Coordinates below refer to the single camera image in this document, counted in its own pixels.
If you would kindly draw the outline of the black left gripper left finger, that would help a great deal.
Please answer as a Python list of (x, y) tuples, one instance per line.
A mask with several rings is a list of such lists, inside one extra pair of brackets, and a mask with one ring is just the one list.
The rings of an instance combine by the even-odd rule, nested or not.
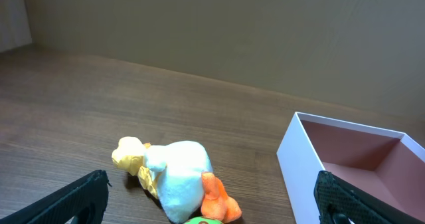
[(110, 186), (106, 171), (95, 170), (1, 219), (1, 224), (101, 224)]

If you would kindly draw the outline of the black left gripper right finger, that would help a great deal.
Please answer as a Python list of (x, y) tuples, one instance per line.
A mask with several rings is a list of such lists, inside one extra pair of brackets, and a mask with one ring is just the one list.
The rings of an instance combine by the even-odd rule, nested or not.
[(313, 194), (320, 224), (424, 224), (329, 171), (318, 173)]

